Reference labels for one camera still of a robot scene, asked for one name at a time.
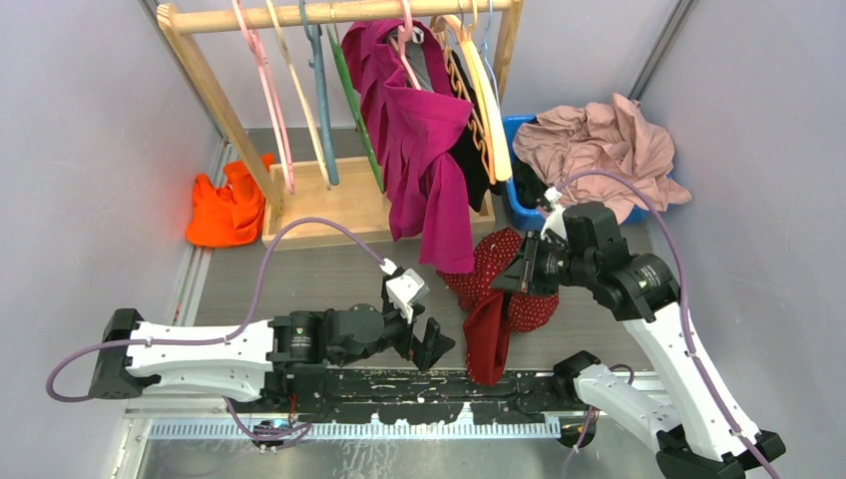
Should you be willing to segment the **red dotted garment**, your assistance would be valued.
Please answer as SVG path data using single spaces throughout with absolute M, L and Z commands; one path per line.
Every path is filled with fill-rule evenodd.
M 476 245 L 472 271 L 437 272 L 467 313 L 465 362 L 471 381 L 477 384 L 496 384 L 504 373 L 511 335 L 546 325 L 560 304 L 556 293 L 529 295 L 492 287 L 495 276 L 516 258 L 522 242 L 523 236 L 513 229 L 493 232 Z

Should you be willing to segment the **magenta skirt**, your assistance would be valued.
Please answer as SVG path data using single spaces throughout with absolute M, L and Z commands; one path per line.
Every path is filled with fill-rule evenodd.
M 464 174 L 450 151 L 465 131 L 470 102 L 449 85 L 439 42 L 421 22 L 430 89 L 407 85 L 388 37 L 401 20 L 359 21 L 341 42 L 360 111 L 382 169 L 394 240 L 419 237 L 419 260 L 449 273 L 474 267 Z

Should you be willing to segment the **light blue hanger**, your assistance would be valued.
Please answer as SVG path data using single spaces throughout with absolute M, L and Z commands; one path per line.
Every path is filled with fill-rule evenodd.
M 483 30 L 483 36 L 482 36 L 482 44 L 479 47 L 479 55 L 480 55 L 481 60 L 483 62 L 483 66 L 484 66 L 485 71 L 488 75 L 488 78 L 491 82 L 492 90 L 494 92 L 494 99 L 495 99 L 497 105 L 500 105 L 500 100 L 499 100 L 499 97 L 498 97 L 499 84 L 498 84 L 498 80 L 497 80 L 496 74 L 495 74 L 494 69 L 493 69 L 492 62 L 490 60 L 490 37 L 491 37 L 490 32 L 491 32 L 491 27 L 492 27 L 492 23 L 493 23 L 493 16 L 494 16 L 493 2 L 489 1 L 488 2 L 486 22 L 485 22 L 485 26 L 484 26 L 484 30 Z

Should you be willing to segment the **black skirt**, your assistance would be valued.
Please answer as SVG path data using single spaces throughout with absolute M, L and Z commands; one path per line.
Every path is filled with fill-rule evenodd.
M 467 96 L 473 104 L 474 113 L 478 114 L 479 105 L 475 90 L 472 88 L 473 84 L 460 63 L 459 55 L 453 51 L 451 57 L 458 68 L 461 82 L 466 87 Z M 469 207 L 476 213 L 480 213 L 485 194 L 492 185 L 483 166 L 483 152 L 477 148 L 473 137 L 470 127 L 466 126 L 456 144 L 450 149 L 450 155 L 464 175 Z

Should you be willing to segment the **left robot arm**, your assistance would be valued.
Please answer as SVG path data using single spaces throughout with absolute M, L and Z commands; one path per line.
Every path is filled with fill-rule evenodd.
M 414 327 L 428 292 L 413 269 L 382 281 L 383 305 L 298 310 L 252 322 L 241 333 L 223 326 L 174 326 L 146 321 L 134 308 L 114 311 L 104 330 L 89 394 L 130 399 L 146 390 L 216 395 L 256 403 L 268 412 L 291 396 L 288 376 L 298 370 L 345 366 L 394 350 L 421 370 L 431 369 L 456 342 L 428 318 L 423 337 Z

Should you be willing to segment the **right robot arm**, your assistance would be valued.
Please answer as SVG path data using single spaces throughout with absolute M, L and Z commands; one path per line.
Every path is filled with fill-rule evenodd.
M 536 296 L 562 286 L 588 290 L 635 339 L 668 403 L 618 379 L 586 351 L 555 366 L 557 402 L 605 412 L 649 448 L 666 478 L 741 478 L 782 456 L 781 437 L 760 429 L 728 391 L 682 308 L 670 267 L 654 254 L 632 253 L 615 214 L 600 203 L 558 218 L 560 233 L 525 235 L 493 288 Z

